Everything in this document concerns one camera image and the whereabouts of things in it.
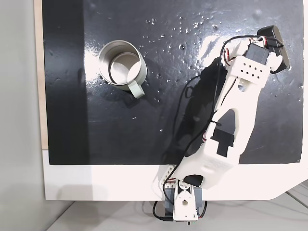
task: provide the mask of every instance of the mug rim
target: mug rim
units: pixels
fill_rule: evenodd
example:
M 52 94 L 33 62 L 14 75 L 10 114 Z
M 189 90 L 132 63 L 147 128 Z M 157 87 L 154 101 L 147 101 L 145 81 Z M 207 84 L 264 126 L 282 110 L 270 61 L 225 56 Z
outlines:
M 138 58 L 139 58 L 139 72 L 138 72 L 138 74 L 137 74 L 131 81 L 126 82 L 126 83 L 114 83 L 114 82 L 112 82 L 112 81 L 107 80 L 107 79 L 102 75 L 102 72 L 101 72 L 101 69 L 100 69 L 100 56 L 101 56 L 103 50 L 104 50 L 107 46 L 109 46 L 110 44 L 115 43 L 115 42 L 124 42 L 124 43 L 130 45 L 131 47 L 134 48 L 134 50 L 135 50 L 135 51 L 137 52 L 137 54 L 138 54 Z M 99 54 L 98 54 L 98 56 L 97 56 L 97 60 L 98 60 L 98 69 L 99 69 L 99 72 L 100 72 L 101 77 L 102 77 L 105 81 L 107 81 L 108 83 L 110 83 L 110 84 L 112 84 L 112 85 L 116 85 L 116 86 L 125 86 L 125 85 L 128 85 L 128 84 L 130 84 L 130 83 L 132 83 L 133 81 L 136 80 L 136 78 L 138 77 L 138 75 L 140 74 L 140 71 L 141 71 L 142 59 L 141 59 L 141 54 L 140 54 L 140 52 L 137 50 L 137 48 L 136 48 L 133 44 L 131 44 L 130 42 L 124 41 L 124 40 L 114 40 L 114 41 L 108 42 L 106 45 L 103 46 L 103 48 L 102 48 L 101 51 L 99 52 Z

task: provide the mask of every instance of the gray wall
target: gray wall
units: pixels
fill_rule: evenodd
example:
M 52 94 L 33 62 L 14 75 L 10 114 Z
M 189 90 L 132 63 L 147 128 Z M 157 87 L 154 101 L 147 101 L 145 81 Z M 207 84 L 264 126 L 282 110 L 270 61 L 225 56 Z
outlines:
M 0 1 L 0 230 L 46 230 L 71 202 L 45 201 L 33 0 Z

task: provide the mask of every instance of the white table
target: white table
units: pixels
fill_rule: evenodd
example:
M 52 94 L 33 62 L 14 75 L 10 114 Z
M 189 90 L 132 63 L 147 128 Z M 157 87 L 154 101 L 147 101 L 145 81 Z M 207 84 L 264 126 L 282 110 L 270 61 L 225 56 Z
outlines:
M 43 150 L 46 200 L 142 201 L 163 200 L 158 182 L 167 166 L 52 166 L 49 164 L 45 103 L 44 54 L 41 1 L 35 0 L 38 94 Z M 304 118 L 308 116 L 304 100 Z M 300 163 L 238 165 L 210 190 L 204 200 L 268 200 L 308 179 L 308 152 L 303 127 L 303 152 Z

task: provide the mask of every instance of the floor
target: floor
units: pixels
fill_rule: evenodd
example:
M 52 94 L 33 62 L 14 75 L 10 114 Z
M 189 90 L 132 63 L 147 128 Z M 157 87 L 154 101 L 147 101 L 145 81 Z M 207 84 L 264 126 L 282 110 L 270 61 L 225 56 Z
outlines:
M 308 204 L 308 182 L 290 192 Z M 187 227 L 152 216 L 153 202 L 75 202 L 48 231 L 179 230 L 306 231 L 308 209 L 287 194 L 270 201 L 212 201 L 203 219 Z M 163 215 L 163 204 L 157 213 Z

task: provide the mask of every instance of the mug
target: mug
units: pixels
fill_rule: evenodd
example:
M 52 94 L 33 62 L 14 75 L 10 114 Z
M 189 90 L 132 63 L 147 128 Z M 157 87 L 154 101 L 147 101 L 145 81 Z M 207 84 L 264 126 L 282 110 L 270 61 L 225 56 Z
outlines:
M 101 76 L 111 85 L 130 90 L 135 98 L 144 95 L 141 84 L 147 67 L 140 52 L 129 42 L 116 40 L 107 43 L 98 55 Z

